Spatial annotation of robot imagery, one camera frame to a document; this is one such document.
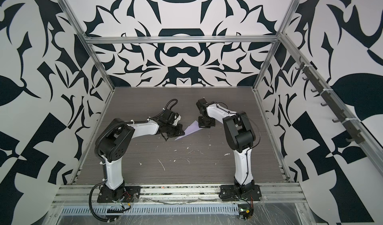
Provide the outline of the lilac square paper sheet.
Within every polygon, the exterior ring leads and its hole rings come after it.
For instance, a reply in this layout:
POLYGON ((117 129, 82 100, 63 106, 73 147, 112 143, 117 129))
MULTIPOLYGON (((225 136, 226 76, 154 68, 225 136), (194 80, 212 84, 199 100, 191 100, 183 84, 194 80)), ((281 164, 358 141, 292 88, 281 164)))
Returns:
POLYGON ((185 136, 188 136, 190 134, 193 134, 199 130, 202 130, 202 128, 199 127, 199 124, 198 124, 198 121, 194 121, 190 126, 188 126, 186 129, 185 129, 185 134, 184 135, 181 135, 179 137, 176 138, 176 140, 179 140, 185 136))

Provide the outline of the aluminium horizontal back bar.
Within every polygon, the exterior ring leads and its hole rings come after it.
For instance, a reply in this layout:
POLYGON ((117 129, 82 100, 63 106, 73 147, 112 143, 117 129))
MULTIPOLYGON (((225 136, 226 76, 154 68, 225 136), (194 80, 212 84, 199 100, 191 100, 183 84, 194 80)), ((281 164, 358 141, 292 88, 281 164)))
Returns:
POLYGON ((88 44, 125 43, 226 43, 273 42, 275 35, 263 36, 152 36, 152 37, 87 37, 88 44))

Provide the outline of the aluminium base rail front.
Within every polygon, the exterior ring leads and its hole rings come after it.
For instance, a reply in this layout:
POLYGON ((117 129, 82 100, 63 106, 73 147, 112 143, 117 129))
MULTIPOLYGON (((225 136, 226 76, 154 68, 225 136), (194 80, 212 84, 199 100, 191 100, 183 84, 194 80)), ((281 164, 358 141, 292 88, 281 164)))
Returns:
MULTIPOLYGON (((53 199, 52 206, 88 205, 92 185, 61 186, 53 199)), ((220 204, 220 184, 147 184, 140 185, 140 192, 129 192, 122 202, 111 202, 108 205, 186 205, 186 204, 220 204)), ((260 183, 260 191, 252 196, 253 204, 257 203, 293 203, 307 204, 306 197, 298 183, 260 183)))

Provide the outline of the aluminium frame corner post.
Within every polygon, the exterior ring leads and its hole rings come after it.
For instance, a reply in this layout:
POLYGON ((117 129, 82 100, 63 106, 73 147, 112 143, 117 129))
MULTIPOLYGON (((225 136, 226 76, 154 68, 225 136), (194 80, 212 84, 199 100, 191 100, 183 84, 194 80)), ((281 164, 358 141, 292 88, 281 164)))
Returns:
POLYGON ((256 91, 257 90, 257 87, 259 86, 259 84, 261 83, 263 77, 265 76, 265 73, 266 71, 268 70, 268 67, 271 63, 271 59, 273 58, 273 56, 275 55, 280 43, 281 43, 281 37, 282 37, 282 34, 285 33, 292 17, 293 17, 293 14, 296 12, 297 8, 298 8, 298 5, 300 3, 300 0, 291 0, 288 8, 287 8, 287 11, 286 11, 286 14, 282 20, 282 23, 281 23, 281 26, 279 28, 279 30, 277 31, 276 33, 276 36, 275 36, 275 39, 274 41, 272 42, 272 46, 267 54, 267 57, 265 59, 265 61, 263 62, 262 66, 261 66, 261 70, 253 84, 253 91, 256 91))
POLYGON ((82 45, 84 46, 86 52, 92 59, 93 63, 97 67, 98 71, 100 72, 103 80, 106 82, 107 86, 110 88, 111 91, 115 90, 115 86, 112 83, 110 77, 108 76, 103 64, 97 57, 95 51, 93 48, 87 43, 87 36, 84 32, 84 30, 81 27, 80 22, 78 21, 73 9, 71 8, 68 0, 57 0, 58 4, 60 5, 63 12, 66 14, 71 26, 73 27, 74 31, 76 32, 77 36, 79 37, 79 40, 81 41, 82 45))

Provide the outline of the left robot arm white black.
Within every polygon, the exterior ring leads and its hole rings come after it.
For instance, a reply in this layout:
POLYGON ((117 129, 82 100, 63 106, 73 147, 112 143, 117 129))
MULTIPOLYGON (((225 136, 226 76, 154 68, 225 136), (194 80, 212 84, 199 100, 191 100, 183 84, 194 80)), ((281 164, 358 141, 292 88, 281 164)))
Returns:
POLYGON ((122 158, 132 139, 159 134, 168 140, 184 135, 181 118, 178 113, 164 109, 158 116, 145 121, 113 119, 95 141, 95 155, 103 165, 106 187, 115 191, 124 184, 122 158))

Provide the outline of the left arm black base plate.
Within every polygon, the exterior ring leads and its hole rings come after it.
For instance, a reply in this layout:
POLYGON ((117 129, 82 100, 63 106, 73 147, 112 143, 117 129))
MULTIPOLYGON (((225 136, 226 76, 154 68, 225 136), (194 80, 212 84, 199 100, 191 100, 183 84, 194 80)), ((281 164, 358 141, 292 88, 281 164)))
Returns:
POLYGON ((98 203, 112 203, 122 202, 129 203, 140 197, 140 186, 125 186, 122 184, 116 190, 108 188, 106 185, 101 187, 97 202, 98 203))

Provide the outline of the small green circuit board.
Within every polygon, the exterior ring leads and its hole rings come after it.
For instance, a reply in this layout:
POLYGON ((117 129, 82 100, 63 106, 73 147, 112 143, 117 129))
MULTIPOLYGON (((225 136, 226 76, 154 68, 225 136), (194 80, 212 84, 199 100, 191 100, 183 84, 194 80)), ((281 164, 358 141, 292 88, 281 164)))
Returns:
POLYGON ((245 204, 238 204, 238 216, 240 219, 249 220, 253 215, 253 207, 245 204))

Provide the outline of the aluminium frame corner post left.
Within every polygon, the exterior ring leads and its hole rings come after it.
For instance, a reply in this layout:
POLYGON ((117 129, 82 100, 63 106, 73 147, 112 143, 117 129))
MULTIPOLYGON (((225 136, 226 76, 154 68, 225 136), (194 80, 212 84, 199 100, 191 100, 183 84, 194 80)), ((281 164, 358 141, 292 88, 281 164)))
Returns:
POLYGON ((115 86, 112 83, 110 77, 108 76, 103 64, 97 57, 95 51, 93 48, 87 43, 87 36, 84 32, 84 30, 81 27, 80 22, 78 21, 73 9, 71 8, 68 0, 57 0, 58 4, 60 5, 63 12, 66 14, 71 26, 73 27, 74 31, 76 32, 77 36, 79 37, 79 40, 81 41, 82 45, 84 46, 86 52, 92 59, 93 63, 97 67, 98 71, 100 72, 103 80, 106 82, 107 86, 110 88, 111 91, 115 90, 115 86))

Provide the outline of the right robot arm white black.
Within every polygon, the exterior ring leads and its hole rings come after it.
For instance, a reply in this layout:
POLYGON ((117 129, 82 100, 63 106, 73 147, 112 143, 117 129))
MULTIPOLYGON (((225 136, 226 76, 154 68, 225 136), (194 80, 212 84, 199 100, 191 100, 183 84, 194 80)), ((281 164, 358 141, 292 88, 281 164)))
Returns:
POLYGON ((216 122, 223 125, 226 142, 234 153, 235 173, 234 184, 239 190, 245 190, 255 185, 251 171, 251 152, 255 147, 256 136, 252 121, 243 111, 236 112, 219 102, 207 102, 199 99, 196 106, 200 112, 198 126, 211 128, 216 122))

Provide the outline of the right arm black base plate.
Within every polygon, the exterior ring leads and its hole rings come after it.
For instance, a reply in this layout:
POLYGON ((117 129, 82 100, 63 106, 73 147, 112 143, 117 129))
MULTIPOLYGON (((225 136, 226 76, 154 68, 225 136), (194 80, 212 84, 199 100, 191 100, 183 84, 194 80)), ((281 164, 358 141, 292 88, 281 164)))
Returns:
POLYGON ((225 202, 240 199, 250 202, 251 200, 260 201, 262 194, 259 185, 249 183, 243 186, 239 184, 221 185, 218 196, 225 202))

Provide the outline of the hook rail on right wall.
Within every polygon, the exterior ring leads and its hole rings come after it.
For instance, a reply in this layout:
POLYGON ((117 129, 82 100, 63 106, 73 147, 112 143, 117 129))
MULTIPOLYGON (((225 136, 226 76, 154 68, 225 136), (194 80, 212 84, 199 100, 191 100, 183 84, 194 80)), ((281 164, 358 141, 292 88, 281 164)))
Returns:
POLYGON ((332 121, 334 123, 341 123, 345 130, 349 133, 351 138, 346 138, 346 141, 356 142, 357 144, 365 142, 366 140, 362 136, 361 130, 358 129, 358 127, 352 122, 357 119, 347 116, 346 111, 342 109, 340 103, 336 101, 334 90, 326 88, 324 81, 320 79, 318 75, 315 75, 314 66, 305 64, 302 61, 302 57, 299 58, 299 64, 300 65, 296 69, 301 70, 306 76, 303 80, 310 82, 314 87, 311 91, 313 93, 317 93, 324 100, 324 103, 321 103, 321 106, 328 106, 336 116, 336 119, 332 119, 332 121))

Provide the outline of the aluminium frame corner post right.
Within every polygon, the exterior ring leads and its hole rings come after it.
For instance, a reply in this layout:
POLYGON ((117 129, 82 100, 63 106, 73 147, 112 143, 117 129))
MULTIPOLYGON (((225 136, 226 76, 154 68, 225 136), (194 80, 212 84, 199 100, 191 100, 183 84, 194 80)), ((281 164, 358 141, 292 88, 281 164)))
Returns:
POLYGON ((265 61, 263 62, 262 66, 261 66, 261 70, 253 84, 253 91, 256 91, 257 90, 257 87, 259 86, 259 84, 261 83, 263 77, 265 76, 265 73, 266 71, 268 70, 268 67, 271 63, 271 59, 273 58, 273 56, 275 55, 280 43, 281 43, 281 37, 282 37, 282 34, 285 33, 292 17, 293 17, 293 14, 296 12, 297 8, 298 8, 298 5, 300 3, 300 0, 291 0, 288 8, 287 8, 287 11, 286 11, 286 14, 282 20, 282 23, 281 23, 281 26, 279 28, 279 30, 277 31, 276 33, 276 36, 275 36, 275 39, 274 41, 272 42, 272 46, 267 54, 267 57, 265 59, 265 61))

